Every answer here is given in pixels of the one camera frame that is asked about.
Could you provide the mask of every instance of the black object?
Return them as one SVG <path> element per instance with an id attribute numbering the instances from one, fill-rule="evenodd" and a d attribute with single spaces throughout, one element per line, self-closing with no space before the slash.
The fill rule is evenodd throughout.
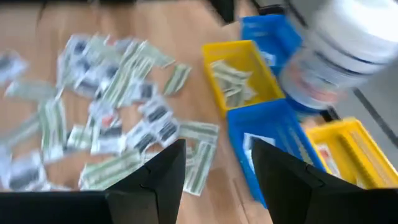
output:
<path id="1" fill-rule="evenodd" d="M 273 4 L 264 7 L 259 6 L 257 7 L 257 11 L 261 16 L 271 15 L 271 14 L 284 15 L 286 13 L 285 9 L 280 4 Z"/>
<path id="2" fill-rule="evenodd" d="M 0 194 L 0 223 L 175 223 L 185 178 L 178 140 L 103 192 Z"/>
<path id="3" fill-rule="evenodd" d="M 234 0 L 210 0 L 210 3 L 226 24 L 234 22 Z"/>
<path id="4" fill-rule="evenodd" d="M 274 224 L 398 223 L 398 189 L 363 190 L 261 140 L 252 159 Z"/>

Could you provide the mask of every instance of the wooden table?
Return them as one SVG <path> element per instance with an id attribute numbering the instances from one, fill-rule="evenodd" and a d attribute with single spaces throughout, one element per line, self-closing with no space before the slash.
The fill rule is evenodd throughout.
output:
<path id="1" fill-rule="evenodd" d="M 239 24 L 221 26 L 220 18 L 209 10 L 207 2 L 166 1 L 139 3 L 135 6 L 89 7 L 84 5 L 49 5 L 0 8 L 0 52 L 15 49 L 30 63 L 26 79 L 55 83 L 56 59 L 71 34 L 111 34 L 116 38 L 147 39 L 177 62 L 193 67 L 184 88 L 177 96 L 167 98 L 175 116 L 219 124 L 221 128 L 217 153 L 200 197 L 183 193 L 177 223 L 272 223 L 269 212 L 255 202 L 229 144 L 225 120 L 219 116 L 213 93 L 205 79 L 201 46 L 209 42 L 239 39 Z M 239 15 L 252 14 L 241 1 Z M 150 78 L 160 90 L 172 73 L 153 69 Z M 6 86 L 0 87 L 4 94 Z M 90 100 L 66 91 L 62 96 L 67 111 L 68 128 L 85 124 Z M 29 101 L 0 98 L 0 133 L 17 127 L 37 110 Z M 141 118 L 137 105 L 120 110 L 124 131 Z M 40 147 L 41 134 L 18 144 L 14 158 Z M 77 188 L 84 162 L 99 161 L 88 152 L 74 154 L 61 162 L 46 166 L 55 184 Z"/>

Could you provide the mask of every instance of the label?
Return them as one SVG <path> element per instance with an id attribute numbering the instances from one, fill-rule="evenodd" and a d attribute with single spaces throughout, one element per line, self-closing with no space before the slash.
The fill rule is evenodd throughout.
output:
<path id="1" fill-rule="evenodd" d="M 296 53 L 282 76 L 286 76 L 285 82 L 292 82 L 292 88 L 315 100 L 311 103 L 314 105 L 332 105 L 345 90 L 368 79 L 368 76 L 355 75 L 339 67 L 322 53 L 310 48 L 302 48 Z"/>
<path id="2" fill-rule="evenodd" d="M 340 171 L 337 168 L 336 162 L 333 160 L 331 153 L 329 151 L 329 147 L 326 144 L 317 145 L 318 151 L 321 154 L 323 160 L 326 162 L 326 165 L 329 167 L 331 173 L 340 179 Z"/>

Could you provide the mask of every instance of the plastic bin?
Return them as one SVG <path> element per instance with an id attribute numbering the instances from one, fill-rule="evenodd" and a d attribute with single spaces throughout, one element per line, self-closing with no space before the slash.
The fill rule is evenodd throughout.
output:
<path id="1" fill-rule="evenodd" d="M 276 76 L 302 43 L 284 15 L 242 18 L 242 39 L 253 40 L 261 52 L 275 55 L 275 65 L 270 68 Z"/>
<path id="2" fill-rule="evenodd" d="M 251 100 L 246 101 L 244 106 L 284 98 L 284 94 L 279 88 L 275 77 L 271 74 L 268 66 L 265 65 L 252 41 L 241 40 L 206 44 L 203 46 L 203 56 L 205 72 L 214 91 L 222 117 L 226 116 L 228 110 L 238 107 L 227 107 L 223 92 L 213 76 L 211 63 L 217 60 L 222 59 L 228 65 L 238 70 L 252 72 L 252 75 L 248 79 L 248 85 L 257 95 Z"/>
<path id="3" fill-rule="evenodd" d="M 275 146 L 284 152 L 303 159 L 306 153 L 315 167 L 325 170 L 325 165 L 304 134 L 295 113 L 284 99 L 231 110 L 227 115 L 228 134 L 238 158 L 250 192 L 264 207 L 266 203 L 255 173 L 250 169 L 243 149 L 244 133 L 275 139 Z"/>
<path id="4" fill-rule="evenodd" d="M 326 145 L 340 176 L 364 189 L 398 187 L 398 173 L 355 118 L 306 131 L 313 147 Z"/>

